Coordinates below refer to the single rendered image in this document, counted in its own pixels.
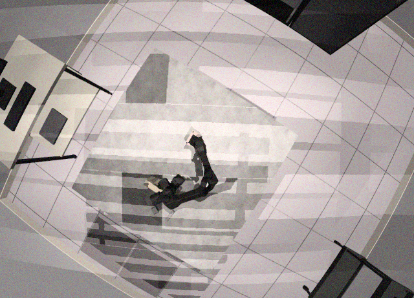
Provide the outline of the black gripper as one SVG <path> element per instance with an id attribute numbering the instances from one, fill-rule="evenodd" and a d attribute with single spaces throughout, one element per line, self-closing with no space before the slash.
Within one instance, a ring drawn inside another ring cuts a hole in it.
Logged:
<path id="1" fill-rule="evenodd" d="M 175 178 L 171 181 L 172 185 L 169 185 L 167 187 L 174 187 L 175 191 L 177 190 L 177 188 L 180 187 L 180 185 L 182 185 L 182 183 L 185 181 L 185 179 L 183 177 L 181 177 L 179 174 L 177 174 L 175 176 Z"/>

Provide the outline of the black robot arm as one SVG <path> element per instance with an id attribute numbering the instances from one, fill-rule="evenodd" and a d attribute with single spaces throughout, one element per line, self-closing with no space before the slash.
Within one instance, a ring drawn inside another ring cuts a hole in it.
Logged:
<path id="1" fill-rule="evenodd" d="M 201 180 L 200 186 L 197 189 L 193 189 L 186 193 L 175 195 L 176 191 L 174 187 L 167 187 L 168 184 L 172 185 L 167 178 L 163 178 L 158 183 L 159 189 L 164 189 L 163 192 L 157 192 L 150 195 L 149 199 L 154 206 L 163 202 L 168 209 L 175 209 L 180 204 L 191 201 L 199 197 L 205 197 L 218 183 L 218 179 L 211 169 L 208 157 L 206 156 L 207 150 L 206 145 L 202 137 L 196 137 L 194 134 L 190 138 L 189 142 L 195 148 L 195 152 L 198 157 L 201 158 L 204 167 L 204 177 Z M 208 183 L 208 186 L 206 187 Z"/>

